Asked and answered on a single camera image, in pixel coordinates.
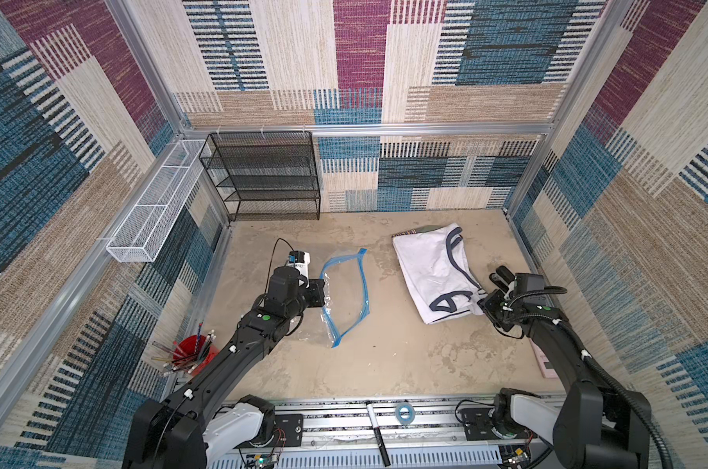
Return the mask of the green garment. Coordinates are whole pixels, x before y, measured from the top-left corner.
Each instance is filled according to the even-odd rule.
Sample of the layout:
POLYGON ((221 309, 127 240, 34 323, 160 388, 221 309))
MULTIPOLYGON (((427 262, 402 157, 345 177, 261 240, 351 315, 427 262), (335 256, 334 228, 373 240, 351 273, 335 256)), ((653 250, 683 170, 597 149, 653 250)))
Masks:
POLYGON ((399 236, 410 236, 410 235, 419 235, 419 234, 424 234, 424 233, 430 233, 436 230, 441 229, 442 227, 439 225, 427 225, 427 226, 421 226, 421 227, 416 227, 412 228, 406 231, 402 231, 396 234, 392 234, 391 238, 398 238, 399 236))

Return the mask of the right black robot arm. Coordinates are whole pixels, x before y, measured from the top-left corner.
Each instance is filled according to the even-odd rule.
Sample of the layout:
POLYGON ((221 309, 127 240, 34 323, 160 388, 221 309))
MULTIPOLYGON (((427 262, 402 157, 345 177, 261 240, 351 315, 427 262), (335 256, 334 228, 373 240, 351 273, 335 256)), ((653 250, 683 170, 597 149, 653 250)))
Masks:
POLYGON ((500 266, 490 275, 495 290, 480 306, 501 334, 519 328, 545 354, 566 391, 559 410, 535 395, 504 388, 491 420, 503 437, 532 432, 551 445, 565 468, 646 468, 651 451, 664 468, 674 467, 669 447, 652 420, 645 396, 607 372, 570 320, 547 298, 564 295, 537 274, 514 274, 500 266))

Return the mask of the white tank top navy trim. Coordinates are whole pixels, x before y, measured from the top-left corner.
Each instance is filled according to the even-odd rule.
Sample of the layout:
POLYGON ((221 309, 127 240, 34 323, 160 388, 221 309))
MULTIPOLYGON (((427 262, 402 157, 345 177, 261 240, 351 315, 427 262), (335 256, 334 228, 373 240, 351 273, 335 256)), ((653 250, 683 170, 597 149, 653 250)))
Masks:
POLYGON ((407 289, 425 324, 482 316, 486 290, 471 273, 456 223, 392 239, 407 289))

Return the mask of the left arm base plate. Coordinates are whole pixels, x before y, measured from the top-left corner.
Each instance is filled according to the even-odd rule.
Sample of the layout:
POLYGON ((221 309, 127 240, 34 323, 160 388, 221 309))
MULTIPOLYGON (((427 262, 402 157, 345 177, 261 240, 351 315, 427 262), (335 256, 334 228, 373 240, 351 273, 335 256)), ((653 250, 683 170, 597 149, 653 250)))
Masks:
POLYGON ((300 448, 304 430, 302 414, 280 414, 275 417, 271 433, 261 437, 257 442, 250 443, 251 448, 271 451, 280 448, 300 448))

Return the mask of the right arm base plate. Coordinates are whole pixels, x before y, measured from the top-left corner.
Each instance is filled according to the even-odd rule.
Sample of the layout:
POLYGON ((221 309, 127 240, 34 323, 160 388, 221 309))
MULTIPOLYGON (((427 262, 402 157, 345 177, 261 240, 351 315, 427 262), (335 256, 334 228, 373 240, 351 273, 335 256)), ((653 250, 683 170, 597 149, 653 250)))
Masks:
POLYGON ((515 433, 502 433, 498 430, 490 416, 490 408, 483 406, 463 406, 458 410, 459 424, 463 427, 465 439, 470 442, 494 440, 524 440, 527 441, 530 433, 526 430, 515 433))

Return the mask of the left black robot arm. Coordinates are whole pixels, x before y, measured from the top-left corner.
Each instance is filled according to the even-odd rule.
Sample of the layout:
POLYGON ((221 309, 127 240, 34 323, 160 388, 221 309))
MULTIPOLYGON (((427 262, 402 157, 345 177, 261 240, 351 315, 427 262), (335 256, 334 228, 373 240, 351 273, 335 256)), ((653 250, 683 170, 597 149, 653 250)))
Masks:
POLYGON ((209 364, 162 402, 149 400, 135 412, 123 467, 207 468, 238 445, 270 437, 274 408, 255 396, 242 399, 217 423, 213 416, 242 378, 291 333, 293 319, 323 307, 325 285, 295 267, 275 269, 266 293, 209 364))

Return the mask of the clear vacuum bag blue zipper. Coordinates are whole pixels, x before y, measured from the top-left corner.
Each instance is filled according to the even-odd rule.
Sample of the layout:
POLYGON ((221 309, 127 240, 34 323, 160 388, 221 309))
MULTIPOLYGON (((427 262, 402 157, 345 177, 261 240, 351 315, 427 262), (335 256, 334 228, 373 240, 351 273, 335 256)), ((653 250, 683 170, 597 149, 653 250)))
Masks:
POLYGON ((365 272, 366 248, 335 255, 321 270, 324 279, 321 320, 332 349, 369 316, 370 295, 365 272))

